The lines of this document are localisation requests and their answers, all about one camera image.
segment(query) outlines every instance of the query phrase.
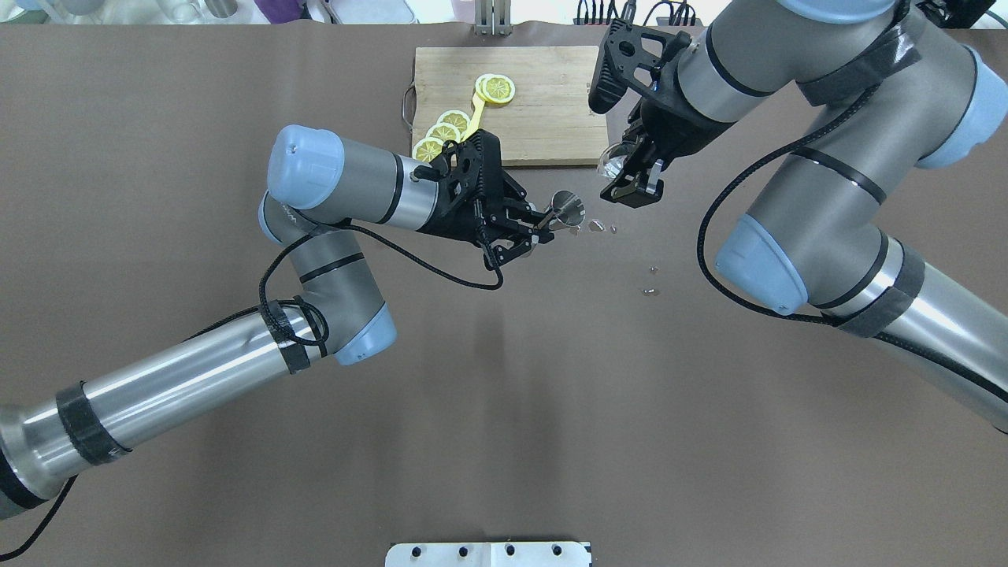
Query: robotic arm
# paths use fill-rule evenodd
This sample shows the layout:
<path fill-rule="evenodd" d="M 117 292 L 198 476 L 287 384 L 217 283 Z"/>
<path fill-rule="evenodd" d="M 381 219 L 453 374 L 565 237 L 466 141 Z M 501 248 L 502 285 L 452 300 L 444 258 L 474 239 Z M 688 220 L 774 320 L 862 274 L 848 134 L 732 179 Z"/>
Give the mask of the robotic arm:
<path fill-rule="evenodd" d="M 808 134 L 755 163 L 712 206 L 698 241 L 705 274 L 750 309 L 898 347 L 938 388 L 1008 432 L 1008 318 L 871 223 L 911 168 L 965 157 L 1008 111 L 1008 87 L 980 53 L 909 2 L 735 0 L 697 38 L 615 21 L 590 105 L 608 112 L 628 88 L 641 99 L 603 156 L 614 179 L 602 198 L 657 202 L 658 174 L 672 159 L 703 149 L 790 81 L 824 110 Z M 759 307 L 711 275 L 704 238 L 720 202 L 784 155 L 715 260 Z M 795 315 L 806 303 L 823 316 Z"/>
<path fill-rule="evenodd" d="M 346 229 L 357 219 L 481 247 L 488 269 L 549 242 L 584 217 L 537 212 L 501 167 L 500 142 L 478 130 L 431 164 L 333 132 L 291 125 L 273 146 L 259 222 L 304 293 L 267 301 L 197 336 L 33 407 L 0 406 L 0 519 L 55 497 L 65 482 L 273 378 L 334 355 L 353 364 L 387 348 L 396 331 L 364 255 Z"/>

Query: brown table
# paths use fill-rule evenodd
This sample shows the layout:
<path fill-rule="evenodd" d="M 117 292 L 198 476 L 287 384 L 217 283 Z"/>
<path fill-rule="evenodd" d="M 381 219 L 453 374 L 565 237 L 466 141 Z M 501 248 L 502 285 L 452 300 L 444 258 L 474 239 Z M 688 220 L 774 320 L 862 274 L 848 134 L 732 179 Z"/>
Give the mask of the brown table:
<path fill-rule="evenodd" d="M 0 28 L 0 400 L 34 404 L 254 304 L 277 252 L 255 209 L 283 125 L 405 152 L 416 46 L 600 34 Z M 1008 76 L 1008 33 L 956 35 Z M 696 267 L 709 202 L 812 114 L 785 90 L 640 210 L 599 200 L 588 168 L 514 172 L 537 203 L 575 191 L 618 232 L 560 234 L 500 292 L 364 241 L 392 349 L 275 381 L 86 472 L 20 564 L 365 567 L 393 542 L 554 537 L 591 541 L 599 566 L 1008 564 L 1004 435 L 874 345 L 749 314 Z M 879 217 L 1002 311 L 1006 148 L 1002 128 L 914 173 Z M 714 242 L 769 173 L 726 204 Z M 385 233 L 490 279 L 469 245 Z M 289 269 L 272 289 L 296 292 Z M 0 547 L 42 509 L 4 523 Z"/>

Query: blue joint cap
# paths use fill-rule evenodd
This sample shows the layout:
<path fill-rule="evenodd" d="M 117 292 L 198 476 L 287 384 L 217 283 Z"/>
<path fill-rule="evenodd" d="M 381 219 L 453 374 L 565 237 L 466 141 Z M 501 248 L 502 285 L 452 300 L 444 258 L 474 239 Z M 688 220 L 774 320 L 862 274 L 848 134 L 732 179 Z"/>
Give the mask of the blue joint cap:
<path fill-rule="evenodd" d="M 273 231 L 269 229 L 269 225 L 266 224 L 266 197 L 269 196 L 269 192 L 266 192 L 262 196 L 262 201 L 259 202 L 259 228 L 262 229 L 262 233 L 277 244 L 283 245 L 280 239 L 273 235 Z"/>
<path fill-rule="evenodd" d="M 966 157 L 973 146 L 984 143 L 994 135 L 1005 114 L 1008 114 L 1008 86 L 987 67 L 980 53 L 969 45 L 966 48 L 973 53 L 977 68 L 977 83 L 973 87 L 970 106 L 949 138 L 937 149 L 921 157 L 917 167 L 944 167 Z"/>
<path fill-rule="evenodd" d="M 860 23 L 880 16 L 895 0 L 777 0 L 777 3 L 801 17 L 823 23 Z"/>
<path fill-rule="evenodd" d="M 273 199 L 284 205 L 313 209 L 336 190 L 345 158 L 340 136 L 290 124 L 280 130 L 273 143 L 266 187 Z"/>
<path fill-rule="evenodd" d="M 334 356 L 340 364 L 350 366 L 392 346 L 397 335 L 395 323 L 388 313 L 388 304 L 384 304 L 361 332 Z"/>
<path fill-rule="evenodd" d="M 791 315 L 808 301 L 804 281 L 763 225 L 743 215 L 714 265 L 733 284 L 779 313 Z"/>

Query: purple object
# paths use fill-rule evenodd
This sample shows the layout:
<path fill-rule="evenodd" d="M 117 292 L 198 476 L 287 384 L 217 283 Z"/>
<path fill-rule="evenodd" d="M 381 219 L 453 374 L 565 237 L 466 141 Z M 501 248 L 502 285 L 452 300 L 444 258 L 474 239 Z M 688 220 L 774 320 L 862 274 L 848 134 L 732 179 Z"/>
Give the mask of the purple object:
<path fill-rule="evenodd" d="M 255 0 L 255 5 L 269 23 L 286 23 L 301 17 L 298 0 Z"/>

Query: white bracket with holes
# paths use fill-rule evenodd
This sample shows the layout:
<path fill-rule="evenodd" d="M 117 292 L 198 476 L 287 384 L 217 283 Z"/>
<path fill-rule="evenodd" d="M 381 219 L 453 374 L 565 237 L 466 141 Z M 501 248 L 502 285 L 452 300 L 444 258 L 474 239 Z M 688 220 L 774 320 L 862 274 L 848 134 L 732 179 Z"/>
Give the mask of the white bracket with holes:
<path fill-rule="evenodd" d="M 385 567 L 591 567 L 592 544 L 480 542 L 396 544 Z"/>

